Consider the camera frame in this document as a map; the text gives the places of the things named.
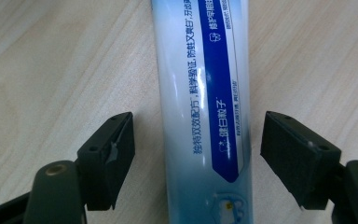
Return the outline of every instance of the dark blue stripe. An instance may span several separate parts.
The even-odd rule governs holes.
[[[216,20],[217,29],[210,28],[207,15],[208,2],[213,2],[213,19]],[[208,92],[213,169],[226,181],[234,182],[239,174],[224,18],[218,0],[199,0],[199,8]],[[221,127],[219,127],[218,118],[218,109],[222,106],[217,105],[216,102],[220,100],[226,104],[225,110],[227,112],[228,135],[223,137],[219,131]]]

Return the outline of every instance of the light blue package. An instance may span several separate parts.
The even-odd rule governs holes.
[[[252,224],[248,1],[152,7],[170,223]]]

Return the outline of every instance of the wooden table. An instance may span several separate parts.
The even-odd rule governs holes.
[[[264,114],[305,123],[358,159],[358,0],[250,2],[256,224],[331,223],[301,211],[259,156]],[[117,209],[89,223],[168,223],[150,0],[0,0],[0,203],[132,111],[136,156]]]

